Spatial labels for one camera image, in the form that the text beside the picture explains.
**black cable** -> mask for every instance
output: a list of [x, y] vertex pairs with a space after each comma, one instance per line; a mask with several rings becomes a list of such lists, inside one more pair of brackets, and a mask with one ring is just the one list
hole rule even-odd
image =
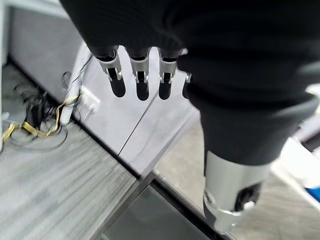
[[136, 128], [138, 127], [139, 123], [141, 122], [142, 118], [145, 116], [145, 114], [147, 113], [147, 111], [149, 110], [151, 104], [154, 102], [154, 100], [156, 99], [156, 97], [158, 96], [158, 91], [155, 93], [155, 95], [153, 96], [152, 100], [150, 101], [150, 103], [148, 104], [148, 106], [146, 107], [146, 109], [144, 110], [143, 114], [141, 115], [139, 121], [136, 123], [136, 125], [134, 126], [132, 132], [130, 133], [129, 137], [126, 139], [124, 145], [122, 146], [121, 150], [118, 153], [118, 156], [120, 156], [122, 150], [125, 148], [127, 142], [129, 141], [129, 139], [131, 138], [132, 134], [134, 133], [134, 131], [136, 130]]
[[0, 149], [0, 156], [2, 155], [2, 153], [4, 152], [4, 149], [5, 149], [5, 143], [3, 142], [2, 143], [2, 147]]
[[90, 55], [90, 57], [89, 57], [89, 59], [84, 63], [84, 65], [82, 66], [82, 68], [80, 69], [80, 73], [79, 73], [79, 75], [71, 82], [71, 85], [78, 79], [78, 78], [80, 78], [81, 77], [81, 74], [83, 73], [83, 72], [85, 72], [85, 67], [88, 65], [88, 63], [91, 61], [91, 59], [93, 58], [93, 54], [91, 54]]
[[16, 147], [19, 147], [21, 149], [24, 149], [24, 150], [27, 150], [27, 151], [36, 151], [36, 152], [41, 152], [41, 153], [47, 153], [47, 152], [51, 152], [53, 150], [56, 150], [58, 149], [60, 146], [62, 146], [65, 141], [67, 140], [67, 137], [68, 137], [68, 129], [65, 127], [65, 126], [62, 126], [61, 129], [64, 130], [64, 133], [65, 133], [65, 136], [63, 138], [63, 140], [61, 142], [59, 142], [58, 144], [54, 145], [54, 146], [51, 146], [51, 147], [44, 147], [44, 148], [39, 148], [39, 147], [28, 147], [26, 146], [25, 144], [19, 144], [19, 143], [16, 143], [14, 141], [12, 141], [12, 137], [9, 138], [9, 142], [16, 146]]

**metal bracket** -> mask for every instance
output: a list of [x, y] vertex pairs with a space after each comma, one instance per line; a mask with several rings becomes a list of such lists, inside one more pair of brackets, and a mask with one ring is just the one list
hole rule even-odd
[[110, 74], [110, 69], [115, 70], [116, 79], [121, 80], [122, 79], [122, 68], [120, 63], [120, 58], [117, 52], [115, 52], [115, 58], [111, 61], [101, 61], [98, 59], [98, 62], [100, 63], [103, 71], [108, 75], [109, 80], [112, 82], [113, 79]]
[[147, 56], [143, 60], [134, 60], [130, 57], [130, 63], [132, 67], [132, 73], [134, 75], [135, 82], [138, 84], [140, 83], [138, 78], [138, 72], [143, 72], [144, 75], [144, 83], [148, 82], [148, 75], [149, 75], [149, 52]]

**gray wooden surface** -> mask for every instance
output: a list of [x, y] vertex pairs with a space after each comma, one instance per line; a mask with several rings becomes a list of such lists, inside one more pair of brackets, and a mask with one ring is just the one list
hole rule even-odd
[[[0, 156], [1, 240], [87, 240], [135, 182], [78, 126], [67, 128], [67, 141], [51, 152], [5, 145]], [[54, 145], [58, 138], [33, 147]]]

